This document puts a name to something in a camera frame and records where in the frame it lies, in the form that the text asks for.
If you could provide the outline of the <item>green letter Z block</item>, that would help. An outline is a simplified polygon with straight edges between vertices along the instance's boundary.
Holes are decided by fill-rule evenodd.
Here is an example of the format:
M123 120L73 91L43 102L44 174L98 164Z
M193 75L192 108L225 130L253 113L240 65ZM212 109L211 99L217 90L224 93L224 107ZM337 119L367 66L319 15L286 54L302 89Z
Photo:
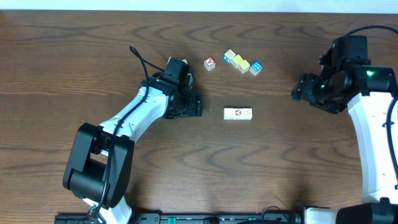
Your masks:
M234 119L235 118L235 109L234 108L225 108L223 111L223 117L225 120Z

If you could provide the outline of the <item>plain drawing wooden block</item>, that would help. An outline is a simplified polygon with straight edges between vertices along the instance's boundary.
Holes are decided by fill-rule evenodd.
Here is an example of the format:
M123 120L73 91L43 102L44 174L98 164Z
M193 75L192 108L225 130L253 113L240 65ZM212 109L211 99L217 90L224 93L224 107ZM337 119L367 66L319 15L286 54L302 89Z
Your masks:
M247 120L252 120L252 108L243 108L242 110L242 117Z

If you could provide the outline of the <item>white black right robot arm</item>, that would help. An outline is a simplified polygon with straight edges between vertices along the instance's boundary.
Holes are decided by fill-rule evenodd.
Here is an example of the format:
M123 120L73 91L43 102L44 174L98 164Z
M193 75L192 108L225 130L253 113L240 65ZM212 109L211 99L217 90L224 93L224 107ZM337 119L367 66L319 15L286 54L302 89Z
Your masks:
M397 82L390 67L348 65L339 72L304 73L295 101L332 114L348 110L356 132L363 187L361 203L306 208L302 223L397 223Z

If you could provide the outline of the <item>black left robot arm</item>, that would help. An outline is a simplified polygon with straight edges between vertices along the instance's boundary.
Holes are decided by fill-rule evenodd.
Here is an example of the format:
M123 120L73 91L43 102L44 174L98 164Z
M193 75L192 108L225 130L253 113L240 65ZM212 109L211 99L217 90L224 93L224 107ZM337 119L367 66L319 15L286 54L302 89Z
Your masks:
M126 203L134 145L158 118L201 116L200 95L194 81L174 85L151 77L118 114L100 125L82 124L75 135L63 176L64 188L90 205L87 223L128 223L132 208Z

